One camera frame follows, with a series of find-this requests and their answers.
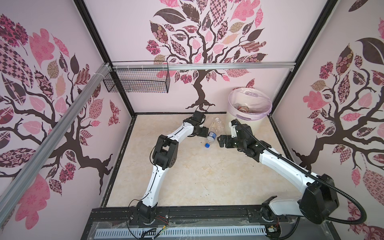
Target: wall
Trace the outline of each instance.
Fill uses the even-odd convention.
[[[295,61],[325,3],[96,0],[87,1],[87,6],[113,61],[155,58],[185,64]],[[226,111],[227,96],[233,88],[251,82],[273,99],[287,72],[171,72],[169,93],[128,93],[128,97],[136,112],[192,112],[197,107]]]
[[[335,223],[341,239],[384,238],[383,9],[342,0],[273,115],[295,161],[331,176],[367,211],[362,225]],[[339,201],[332,217],[359,218]]]
[[[0,186],[6,189],[102,60],[71,0],[8,1],[0,19]],[[2,239],[79,239],[130,117],[101,84],[16,205]]]

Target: wire basket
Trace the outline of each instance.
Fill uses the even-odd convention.
[[[168,93],[170,83],[168,63],[166,61],[140,62],[155,64],[114,68],[104,78],[108,92],[118,92],[119,88],[122,88],[127,93]]]

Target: patterned leaf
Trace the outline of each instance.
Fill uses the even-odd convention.
[[[58,113],[64,114],[67,111],[67,104],[63,97],[59,98],[55,103],[55,110]]]
[[[374,84],[383,86],[384,85],[384,73],[372,70],[372,81]]]
[[[89,133],[87,130],[85,130],[85,129],[83,129],[83,130],[80,132],[80,134],[82,134],[83,137],[85,137],[85,138],[90,138],[90,137],[93,136],[92,134],[90,134],[90,133]]]
[[[199,54],[196,55],[196,57],[195,57],[193,63],[198,63],[198,62],[200,61],[200,59],[201,59],[201,53],[199,53]]]
[[[61,191],[61,183],[60,181],[58,180],[54,180],[54,179],[50,179],[49,180],[49,188],[54,191],[54,192],[57,192],[57,193],[60,193],[60,195],[62,195],[62,191]]]
[[[246,44],[243,44],[243,45],[240,45],[246,52],[250,53],[250,52],[257,52],[260,50],[261,47],[265,46],[266,45],[266,42],[262,42],[262,43],[255,43],[255,42],[250,42],[250,43],[246,43]]]
[[[0,109],[0,124],[9,123],[13,118],[13,108],[8,107],[4,109]]]
[[[182,33],[173,34],[172,36],[174,36],[179,41],[183,41],[183,40],[187,39],[187,36],[185,36]]]
[[[364,136],[367,136],[368,134],[370,134],[374,129],[374,128],[371,128],[371,127],[362,127],[358,130],[358,132],[356,133],[357,137],[364,137]]]
[[[260,34],[262,33],[263,29],[257,29],[253,32],[251,32],[249,35],[248,35],[248,38],[247,40],[248,41],[255,41],[259,36]]]
[[[197,27],[193,25],[183,27],[187,32],[194,33],[197,31]]]
[[[372,159],[384,164],[384,154],[376,154]]]
[[[201,24],[201,30],[205,31],[207,30],[212,24],[211,18],[209,17],[209,12],[207,12],[207,15],[203,19],[203,23]]]
[[[207,3],[208,3],[208,0],[197,0],[197,6],[199,7],[200,12],[204,11],[204,9],[207,6]]]
[[[20,80],[28,87],[33,86],[33,75],[24,59],[8,44],[0,40],[1,72]]]
[[[363,85],[366,83],[364,76],[356,71],[353,71],[353,82],[357,85]]]
[[[170,24],[178,24],[178,23],[185,22],[185,17],[181,13],[179,13],[178,11],[172,8],[162,9],[157,13],[155,13],[155,15],[153,16],[156,16],[156,15],[164,18],[164,20]]]
[[[0,167],[17,167],[28,162],[35,150],[18,148],[0,154]]]
[[[175,42],[174,40],[170,40],[172,43],[173,49],[176,51],[177,54],[181,56],[187,56],[187,52],[185,51],[185,48],[181,46],[178,42]]]
[[[244,74],[249,73],[247,69],[228,69],[226,71],[228,76],[233,78],[237,78],[237,77],[243,76]]]
[[[243,32],[242,32],[243,36],[245,36],[249,32],[249,30],[251,30],[252,24],[253,24],[253,22],[248,23],[247,25],[245,25],[243,27]]]
[[[29,121],[23,123],[23,127],[25,128],[25,130],[32,134],[38,134],[41,130],[41,123],[38,121]]]
[[[259,8],[259,10],[257,10],[257,13],[256,13],[256,18],[255,18],[255,26],[256,26],[256,28],[258,27],[258,26],[260,26],[260,24],[262,23],[262,21],[263,21],[263,11],[262,11],[262,9],[261,8]]]
[[[359,39],[362,43],[362,55],[371,63],[384,65],[384,43],[376,38]]]
[[[61,75],[57,79],[57,83],[56,83],[57,97],[61,97],[64,93],[65,93],[65,81],[64,81],[63,75]]]
[[[234,33],[234,34],[231,34],[229,35],[228,37],[226,37],[224,40],[223,40],[223,44],[231,44],[233,41],[236,40],[238,34],[237,33]]]
[[[352,12],[356,9],[359,9],[361,6],[363,6],[368,0],[357,0],[351,8],[348,10],[348,12]]]
[[[351,154],[352,152],[350,148],[347,148],[344,151],[342,151],[340,154],[340,164],[345,162],[345,160],[348,160],[351,157]]]
[[[227,30],[228,30],[228,23],[225,20],[225,21],[223,21],[219,30],[217,31],[217,40],[223,39],[227,33]]]
[[[56,173],[57,173],[57,167],[54,166],[53,168],[51,168],[51,170],[49,170],[47,177],[45,179],[47,179],[49,177],[53,177]]]
[[[372,197],[384,205],[384,177],[374,171],[366,170],[362,181]]]
[[[341,153],[341,152],[344,150],[344,148],[346,148],[346,146],[344,146],[344,145],[337,145],[337,146],[333,149],[332,154],[333,154],[333,153]]]
[[[1,74],[1,76],[3,78],[5,89],[7,90],[9,96],[18,104],[23,105],[25,103],[26,98],[23,87],[5,78],[3,74]]]
[[[308,118],[316,118],[317,117],[317,115],[319,115],[320,114],[320,110],[316,110],[316,111],[314,111],[313,113],[311,113],[311,115],[308,117]]]
[[[347,122],[351,122],[351,121],[357,120],[360,116],[361,116],[360,113],[348,113],[341,118]]]
[[[344,79],[340,82],[337,94],[339,96],[340,104],[345,102],[347,100],[348,95],[349,95],[349,79],[348,79],[348,74],[345,75]]]
[[[187,3],[181,3],[181,8],[183,9],[183,12],[187,16],[187,18],[191,19],[195,23],[199,23],[199,12],[197,9],[192,6],[192,4],[187,4]]]
[[[372,94],[369,92],[367,94],[365,94],[364,96],[362,96],[359,101],[358,101],[358,104],[362,107],[369,107],[371,104],[372,104]]]
[[[355,168],[355,170],[352,171],[351,177],[352,177],[353,183],[356,186],[359,185],[361,176],[358,168]]]
[[[231,32],[231,33],[237,33],[240,29],[241,29],[241,27],[244,25],[244,23],[242,23],[242,22],[237,22],[237,23],[234,23],[232,26],[231,26],[231,28],[229,29],[229,31]]]
[[[96,119],[100,116],[101,110],[103,109],[103,98],[95,99],[89,107],[89,117]]]
[[[0,149],[4,148],[11,140],[9,131],[0,132]]]
[[[349,44],[345,49],[341,52],[339,58],[336,63],[336,72],[341,76],[343,73],[347,71],[349,66],[351,65],[353,59],[353,51],[349,48]]]
[[[47,72],[49,78],[57,78],[59,76],[59,66],[57,65],[56,60],[50,62],[47,67]]]
[[[251,56],[248,56],[246,59],[245,59],[245,63],[258,63],[258,62],[261,62],[264,57],[268,55],[268,54],[264,54],[264,53],[255,53]]]

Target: wire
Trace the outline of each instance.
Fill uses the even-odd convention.
[[[336,192],[338,192],[342,196],[346,197],[348,200],[350,200],[358,208],[358,210],[361,213],[360,218],[356,219],[356,220],[344,220],[344,219],[338,219],[338,218],[333,218],[333,217],[328,217],[327,220],[333,221],[333,222],[338,222],[338,223],[343,223],[343,224],[350,224],[350,225],[362,224],[363,222],[365,222],[367,220],[367,213],[366,213],[365,209],[363,208],[363,206],[356,199],[351,197],[349,194],[343,192],[342,190],[338,189],[337,187],[332,186],[331,184],[327,183],[326,181],[324,181],[324,180],[322,180],[322,179],[312,175],[310,172],[308,172],[307,170],[305,170],[305,169],[301,168],[300,166],[296,165],[294,162],[286,159],[281,154],[273,152],[272,150],[267,148],[263,143],[261,143],[254,135],[250,134],[248,132],[248,130],[237,119],[235,119],[235,121],[237,122],[238,125],[241,126],[241,128],[247,134],[249,134],[260,146],[262,146],[268,152],[270,152],[271,154],[273,154],[274,156],[276,156],[278,158],[281,158],[283,161],[285,161],[286,163],[290,164],[292,167],[296,168],[297,170],[299,170],[300,172],[302,172],[306,176],[312,178],[313,180],[317,181],[318,183],[321,183],[322,185],[325,185],[325,186],[335,190]]]
[[[299,221],[300,221],[300,217],[297,217],[295,225],[293,226],[293,228],[291,229],[291,231],[287,235],[285,235],[283,237],[278,237],[278,238],[273,238],[273,237],[268,236],[268,238],[270,238],[272,240],[284,240],[284,239],[289,238],[296,231],[296,228],[299,225]]]

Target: marble floor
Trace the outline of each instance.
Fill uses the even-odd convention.
[[[141,199],[152,173],[149,154],[159,135],[178,128],[190,114],[138,115],[107,207],[126,207]],[[207,114],[225,119],[225,114]],[[254,135],[283,154],[268,120]],[[159,194],[158,206],[261,204],[273,195],[293,197],[300,192],[274,170],[236,149],[218,142],[204,147],[202,137],[188,137],[179,144],[177,160]]]

